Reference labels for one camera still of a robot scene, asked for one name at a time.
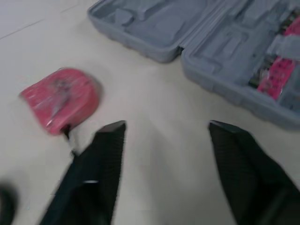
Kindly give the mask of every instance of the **red tool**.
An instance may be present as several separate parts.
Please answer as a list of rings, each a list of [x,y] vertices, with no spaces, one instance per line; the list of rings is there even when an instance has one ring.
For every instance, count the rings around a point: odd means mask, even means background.
[[[61,134],[91,116],[98,107],[96,84],[84,72],[60,69],[21,92],[41,126],[52,135]]]

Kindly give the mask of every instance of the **molded case compartment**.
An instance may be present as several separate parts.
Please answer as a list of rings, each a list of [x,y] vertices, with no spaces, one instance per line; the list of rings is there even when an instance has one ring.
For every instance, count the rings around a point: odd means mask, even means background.
[[[189,79],[264,120],[300,129],[300,69],[277,100],[248,85],[296,8],[299,0],[105,0],[88,15],[109,38],[159,62],[181,54]]]

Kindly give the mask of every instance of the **tile grout line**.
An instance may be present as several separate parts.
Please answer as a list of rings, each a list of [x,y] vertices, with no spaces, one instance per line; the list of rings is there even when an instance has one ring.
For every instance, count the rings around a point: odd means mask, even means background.
[[[29,25],[27,25],[27,26],[25,26],[25,27],[23,27],[23,28],[20,28],[20,29],[14,31],[14,32],[11,32],[11,33],[9,33],[9,34],[7,34],[7,35],[5,35],[5,36],[2,36],[2,37],[0,37],[0,40],[2,40],[2,39],[4,39],[4,38],[7,38],[7,37],[9,37],[9,36],[11,36],[11,35],[13,35],[13,34],[19,32],[19,31],[22,31],[22,30],[28,28],[28,27],[31,27],[31,26],[33,26],[33,25],[39,23],[39,22],[42,22],[43,20],[45,20],[45,19],[41,19],[41,20],[36,21],[36,22],[34,22],[34,23],[31,23],[31,24],[29,24]]]

